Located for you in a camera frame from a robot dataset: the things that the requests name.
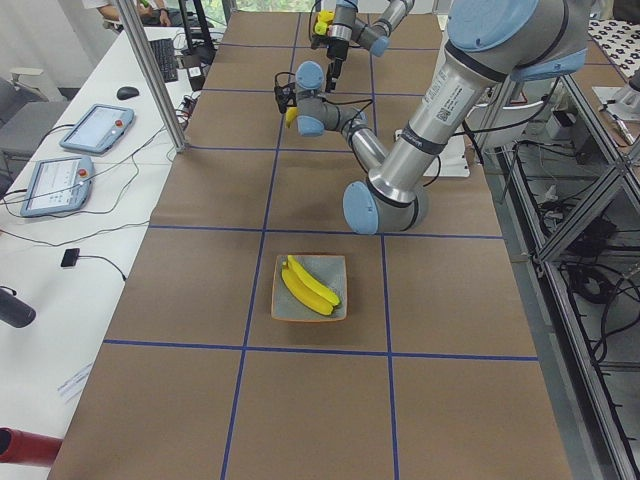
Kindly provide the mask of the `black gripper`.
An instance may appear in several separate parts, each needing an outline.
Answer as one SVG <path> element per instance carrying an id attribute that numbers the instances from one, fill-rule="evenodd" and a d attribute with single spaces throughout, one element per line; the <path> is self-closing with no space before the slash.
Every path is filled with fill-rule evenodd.
<path id="1" fill-rule="evenodd" d="M 330 63 L 326 72 L 325 92 L 335 90 L 337 81 L 341 75 L 342 65 L 347 59 L 349 42 L 341 38 L 330 37 L 327 47 L 327 58 Z"/>
<path id="2" fill-rule="evenodd" d="M 288 107 L 297 107 L 297 108 L 298 108 L 298 105 L 297 105 L 297 97 L 296 97 L 296 94 L 295 94 L 295 93 L 291 92 L 291 93 L 289 94 L 289 96 L 288 96 L 288 100 L 287 100 L 287 102 L 286 102 L 285 107 L 286 107 L 286 109 L 287 109 Z"/>

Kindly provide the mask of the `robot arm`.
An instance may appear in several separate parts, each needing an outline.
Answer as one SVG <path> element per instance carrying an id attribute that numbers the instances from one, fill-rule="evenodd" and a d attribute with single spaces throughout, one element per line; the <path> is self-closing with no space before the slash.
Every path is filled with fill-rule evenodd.
<path id="1" fill-rule="evenodd" d="M 330 63 L 325 91 L 329 93 L 335 89 L 351 43 L 376 57 L 382 56 L 390 44 L 392 32 L 411 13 L 414 4 L 414 0 L 390 1 L 375 22 L 366 24 L 357 17 L 357 1 L 337 1 L 334 19 L 328 29 L 326 56 Z"/>
<path id="2" fill-rule="evenodd" d="M 579 70 L 591 7 L 589 1 L 453 2 L 444 63 L 392 149 L 357 109 L 329 103 L 317 63 L 302 63 L 294 87 L 299 134 L 340 133 L 367 171 L 343 195 L 351 230 L 400 232 L 419 224 L 427 213 L 423 174 L 484 91 L 507 78 L 542 80 Z"/>

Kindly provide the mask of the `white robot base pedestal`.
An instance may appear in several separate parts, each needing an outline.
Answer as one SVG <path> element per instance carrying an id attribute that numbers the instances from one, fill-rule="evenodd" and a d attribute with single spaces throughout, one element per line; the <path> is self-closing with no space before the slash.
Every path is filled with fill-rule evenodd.
<path id="1" fill-rule="evenodd" d="M 465 142 L 462 136 L 450 139 L 445 149 L 439 154 L 423 176 L 435 177 L 439 174 L 444 178 L 468 178 L 470 169 L 465 158 Z"/>

